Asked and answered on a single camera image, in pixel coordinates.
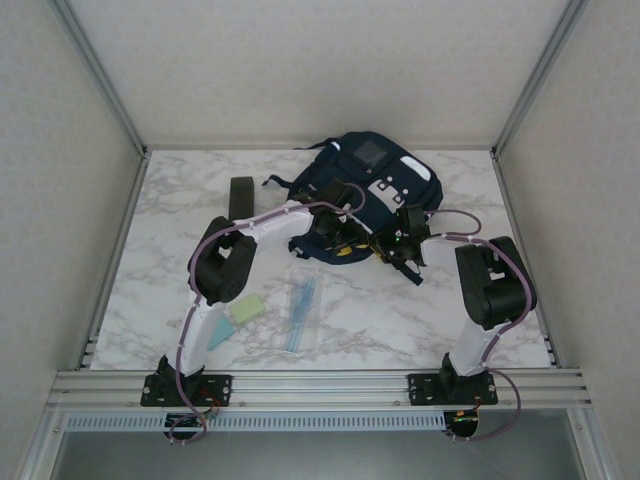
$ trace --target white wall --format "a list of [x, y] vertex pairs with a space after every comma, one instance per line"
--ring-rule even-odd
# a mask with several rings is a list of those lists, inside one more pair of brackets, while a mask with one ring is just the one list
[[491, 145], [567, 0], [72, 0], [143, 140]]
[[76, 359], [136, 158], [44, 0], [0, 13], [0, 478]]
[[502, 163], [552, 333], [640, 478], [640, 2], [592, 0]]

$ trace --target metal rail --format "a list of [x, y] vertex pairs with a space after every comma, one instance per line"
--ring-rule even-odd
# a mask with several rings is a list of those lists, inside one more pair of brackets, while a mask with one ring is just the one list
[[127, 242], [127, 236], [129, 235], [129, 229], [131, 228], [131, 222], [133, 221], [133, 215], [138, 204], [138, 198], [140, 197], [140, 192], [142, 191], [142, 185], [144, 183], [145, 174], [147, 172], [147, 167], [149, 166], [150, 160], [151, 152], [147, 151], [144, 155], [144, 158], [138, 165], [135, 177], [131, 184], [131, 189], [127, 198], [127, 204], [125, 206], [125, 210], [122, 214], [122, 219], [120, 220], [120, 225], [118, 227], [116, 240], [113, 244], [113, 248], [111, 249], [111, 254], [107, 261], [102, 284], [100, 286], [100, 290], [98, 292], [98, 296], [91, 313], [91, 319], [89, 321], [87, 333], [85, 335], [85, 342], [83, 344], [82, 350], [79, 351], [76, 356], [76, 358], [78, 359], [76, 364], [77, 368], [88, 368], [91, 364], [93, 351], [95, 350], [95, 344], [98, 340], [98, 334], [102, 325], [102, 320], [104, 319], [104, 314], [107, 310], [109, 298], [111, 298], [111, 290], [113, 289], [113, 284], [116, 280], [118, 267], [120, 266], [120, 259], [122, 258], [122, 253], [124, 252], [124, 247]]
[[[507, 217], [509, 218], [509, 223], [511, 224], [513, 238], [516, 242], [516, 245], [518, 246], [518, 251], [521, 254], [524, 266], [529, 272], [529, 277], [531, 278], [533, 285], [536, 286], [537, 284], [535, 279], [535, 269], [531, 266], [531, 261], [529, 260], [529, 255], [527, 254], [527, 248], [522, 236], [518, 217], [516, 216], [513, 207], [513, 201], [511, 200], [511, 195], [504, 178], [504, 172], [502, 171], [502, 166], [497, 161], [493, 152], [491, 153], [491, 163], [493, 165], [494, 173], [496, 174], [496, 179], [498, 180], [498, 188], [500, 188], [500, 194], [502, 195], [502, 200], [504, 201], [504, 207], [507, 212]], [[540, 325], [540, 330], [542, 330], [542, 336], [544, 338], [545, 345], [547, 346], [547, 352], [549, 353], [549, 360], [551, 361], [551, 365], [566, 365], [566, 359], [562, 354], [562, 346], [560, 345], [560, 349], [558, 349], [558, 345], [554, 341], [554, 338], [551, 334], [551, 329], [549, 328], [549, 317], [547, 316], [547, 312], [545, 309], [544, 298], [538, 298], [536, 314], [538, 316], [538, 324]]]
[[102, 63], [93, 49], [91, 42], [87, 38], [86, 33], [82, 29], [80, 21], [69, 4], [69, 1], [48, 0], [48, 3], [68, 34], [71, 43], [76, 47], [87, 72], [93, 79], [97, 89], [102, 94], [102, 97], [104, 98], [107, 107], [109, 107], [109, 110], [113, 113], [116, 122], [129, 139], [131, 146], [142, 158], [145, 150], [142, 139], [140, 138], [135, 125], [131, 121], [131, 117], [129, 117], [127, 110], [124, 108], [118, 93], [115, 88], [113, 88], [113, 84], [109, 80], [107, 72], [102, 66]]
[[558, 23], [556, 24], [551, 37], [547, 41], [540, 58], [536, 62], [533, 71], [527, 80], [516, 104], [514, 105], [507, 121], [502, 127], [502, 131], [495, 143], [495, 152], [498, 155], [504, 153], [507, 145], [513, 139], [520, 128], [520, 125], [531, 109], [542, 84], [549, 75], [553, 64], [560, 55], [562, 48], [567, 43], [571, 32], [578, 23], [580, 15], [586, 8], [589, 0], [569, 0]]
[[[515, 381], [522, 406], [590, 408], [591, 401], [579, 369], [505, 370]], [[435, 373], [436, 370], [425, 370]], [[48, 411], [182, 411], [183, 408], [140, 406], [144, 378], [152, 372], [60, 372], [47, 400]], [[226, 410], [267, 411], [388, 411], [443, 410], [443, 406], [412, 407], [406, 376], [414, 370], [380, 371], [229, 371], [233, 375], [231, 402]], [[515, 408], [515, 394], [495, 378], [499, 402], [485, 409]], [[457, 410], [466, 405], [447, 406]]]

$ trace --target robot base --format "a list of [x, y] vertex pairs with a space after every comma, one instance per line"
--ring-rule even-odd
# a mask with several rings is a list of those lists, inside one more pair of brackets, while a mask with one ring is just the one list
[[[182, 388], [196, 407], [211, 407], [217, 400], [218, 406], [228, 407], [231, 397], [231, 375], [204, 375], [204, 367], [193, 375], [180, 375]], [[144, 381], [140, 405], [143, 407], [183, 407], [176, 388], [176, 371], [167, 356], [158, 363], [158, 369]]]
[[438, 373], [407, 375], [409, 401], [425, 405], [496, 405], [498, 395], [489, 372], [461, 377], [454, 370], [447, 353]]

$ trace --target cable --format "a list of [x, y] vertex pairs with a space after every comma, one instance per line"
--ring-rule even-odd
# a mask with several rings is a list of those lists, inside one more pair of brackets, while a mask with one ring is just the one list
[[[506, 332], [508, 332], [512, 328], [515, 328], [518, 325], [520, 325], [524, 321], [524, 319], [527, 317], [529, 312], [531, 311], [531, 305], [533, 302], [533, 294], [531, 292], [531, 287], [529, 285], [529, 282], [527, 282], [527, 279], [525, 278], [524, 274], [518, 268], [518, 266], [513, 262], [513, 260], [511, 260], [502, 250], [496, 247], [493, 243], [487, 240], [483, 240], [481, 238], [474, 238], [472, 235], [469, 235], [467, 237], [462, 237], [462, 236], [456, 236], [456, 235], [449, 235], [448, 233], [445, 233], [442, 235], [442, 238], [446, 240], [451, 240], [453, 242], [473, 243], [476, 245], [483, 245], [485, 247], [488, 247], [491, 251], [493, 251], [496, 255], [498, 255], [498, 257], [500, 257], [501, 260], [503, 260], [507, 264], [507, 266], [511, 269], [511, 271], [515, 274], [515, 276], [518, 277], [518, 280], [520, 280], [520, 283], [524, 288], [525, 306], [524, 306], [524, 309], [522, 310], [522, 313], [516, 319], [515, 322], [505, 325], [500, 330], [498, 330], [498, 333], [491, 339], [491, 341], [487, 345], [487, 348], [485, 348], [484, 352], [482, 353], [482, 357], [481, 357], [482, 366], [486, 368], [489, 355], [491, 354], [491, 351], [494, 349], [494, 347], [496, 346], [496, 344], [498, 343], [502, 335], [504, 335]], [[516, 394], [516, 413], [513, 416], [513, 418], [509, 421], [509, 423], [494, 430], [493, 432], [489, 432], [477, 437], [463, 437], [467, 442], [481, 442], [483, 440], [488, 440], [502, 433], [505, 433], [506, 431], [513, 428], [513, 426], [517, 423], [518, 419], [520, 418], [520, 413], [522, 412], [522, 400], [520, 398], [520, 391], [518, 390], [518, 387], [516, 386], [515, 382], [506, 373], [502, 372], [501, 370], [497, 370], [495, 368], [487, 368], [487, 371], [489, 373], [495, 373], [501, 376], [507, 381], [507, 383], [509, 383], [509, 385], [511, 385], [511, 388], [513, 388], [513, 391]]]
[[356, 208], [345, 210], [328, 202], [313, 202], [308, 204], [295, 205], [292, 207], [286, 207], [286, 206], [280, 207], [271, 213], [268, 213], [262, 217], [253, 219], [250, 223], [241, 223], [241, 224], [233, 225], [231, 227], [223, 228], [222, 230], [217, 231], [210, 237], [203, 240], [202, 243], [200, 243], [200, 245], [198, 246], [198, 248], [196, 248], [196, 251], [193, 253], [193, 257], [191, 259], [191, 266], [189, 268], [189, 285], [191, 286], [191, 290], [193, 290], [193, 292], [196, 294], [196, 299], [193, 305], [191, 306], [191, 308], [189, 309], [189, 313], [187, 313], [187, 316], [185, 317], [185, 320], [184, 320], [182, 333], [180, 334], [180, 340], [178, 341], [178, 349], [176, 352], [176, 369], [175, 369], [176, 370], [176, 374], [175, 374], [176, 388], [178, 390], [180, 398], [185, 403], [185, 405], [189, 408], [189, 410], [191, 410], [192, 413], [178, 418], [173, 423], [173, 425], [171, 425], [171, 428], [169, 429], [169, 441], [171, 443], [174, 443], [175, 441], [175, 437], [173, 436], [173, 432], [175, 428], [180, 423], [182, 423], [183, 421], [189, 418], [198, 418], [200, 420], [200, 424], [202, 425], [202, 430], [196, 433], [191, 438], [181, 440], [180, 442], [182, 443], [182, 445], [195, 442], [200, 438], [202, 438], [207, 433], [207, 421], [206, 421], [206, 418], [204, 417], [204, 414], [198, 411], [195, 405], [191, 403], [191, 401], [189, 400], [189, 397], [187, 397], [187, 395], [184, 393], [184, 389], [182, 388], [182, 382], [180, 381], [180, 365], [181, 365], [181, 358], [182, 358], [182, 349], [184, 348], [184, 342], [185, 342], [185, 339], [187, 338], [189, 325], [191, 325], [191, 319], [193, 318], [193, 315], [196, 309], [198, 308], [198, 306], [200, 305], [200, 301], [202, 300], [202, 292], [200, 292], [200, 290], [198, 289], [198, 286], [196, 285], [196, 265], [198, 264], [198, 259], [200, 258], [200, 255], [202, 255], [202, 252], [204, 251], [204, 249], [207, 248], [207, 246], [209, 246], [212, 242], [222, 237], [223, 235], [227, 235], [228, 233], [235, 232], [238, 230], [252, 228], [256, 225], [266, 222], [267, 220], [271, 220], [272, 218], [278, 217], [280, 215], [286, 215], [289, 212], [295, 212], [298, 210], [305, 210], [305, 209], [308, 210], [309, 208], [313, 208], [313, 207], [328, 207], [334, 210], [335, 212], [343, 213], [346, 215], [352, 215], [354, 213], [357, 213], [360, 210], [362, 210], [362, 208], [364, 207], [367, 197], [364, 193], [364, 190], [360, 186], [353, 183], [347, 183], [345, 185], [355, 188], [360, 194], [360, 199], [361, 199], [360, 205], [358, 205]]
[[206, 418], [210, 418], [210, 417], [217, 417], [218, 413], [220, 412], [220, 402], [218, 401], [217, 398], [213, 397], [210, 393], [205, 392], [203, 390], [200, 390], [200, 393], [203, 393], [204, 395], [207, 395], [207, 397], [211, 397], [211, 406], [205, 410], [204, 412], [202, 412], [203, 415], [206, 415]]
[[480, 219], [473, 213], [465, 212], [464, 210], [458, 210], [455, 208], [443, 208], [441, 210], [427, 210], [426, 212], [424, 212], [425, 215], [436, 215], [438, 213], [458, 213], [460, 215], [464, 215], [465, 217], [473, 219], [477, 225], [477, 228], [473, 232], [446, 232], [445, 235], [477, 235], [478, 233], [480, 233], [480, 230], [482, 230], [482, 222], [480, 221]]

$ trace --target green sponge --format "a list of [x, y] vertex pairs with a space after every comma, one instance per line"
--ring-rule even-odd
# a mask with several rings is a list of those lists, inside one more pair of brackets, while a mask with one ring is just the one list
[[244, 297], [229, 307], [229, 311], [237, 323], [244, 323], [265, 311], [264, 303], [257, 293]]

